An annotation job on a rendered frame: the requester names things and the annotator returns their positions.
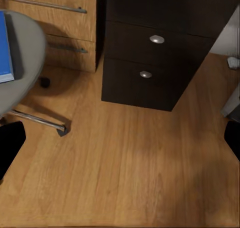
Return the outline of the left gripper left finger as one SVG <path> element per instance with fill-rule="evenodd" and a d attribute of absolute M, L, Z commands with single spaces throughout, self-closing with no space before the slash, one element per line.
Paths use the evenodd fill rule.
<path fill-rule="evenodd" d="M 0 181 L 26 140 L 22 121 L 0 126 Z"/>

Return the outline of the folder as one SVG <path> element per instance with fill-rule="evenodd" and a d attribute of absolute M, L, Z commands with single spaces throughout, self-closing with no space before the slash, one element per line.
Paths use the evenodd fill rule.
<path fill-rule="evenodd" d="M 0 83 L 14 79 L 6 20 L 3 11 L 0 11 Z"/>

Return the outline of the swivel chair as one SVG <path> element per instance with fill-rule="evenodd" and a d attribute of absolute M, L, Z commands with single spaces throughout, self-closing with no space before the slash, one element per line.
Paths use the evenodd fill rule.
<path fill-rule="evenodd" d="M 29 16 L 0 8 L 3 11 L 8 32 L 9 48 L 14 80 L 0 82 L 0 127 L 7 125 L 5 114 L 56 128 L 60 137 L 68 134 L 65 125 L 53 123 L 13 108 L 26 96 L 37 79 L 40 86 L 48 88 L 50 79 L 42 77 L 48 41 L 43 28 Z"/>

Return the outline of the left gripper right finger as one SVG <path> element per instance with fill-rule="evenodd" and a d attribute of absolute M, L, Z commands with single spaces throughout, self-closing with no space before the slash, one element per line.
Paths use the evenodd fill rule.
<path fill-rule="evenodd" d="M 224 139 L 240 161 L 240 123 L 228 121 Z"/>

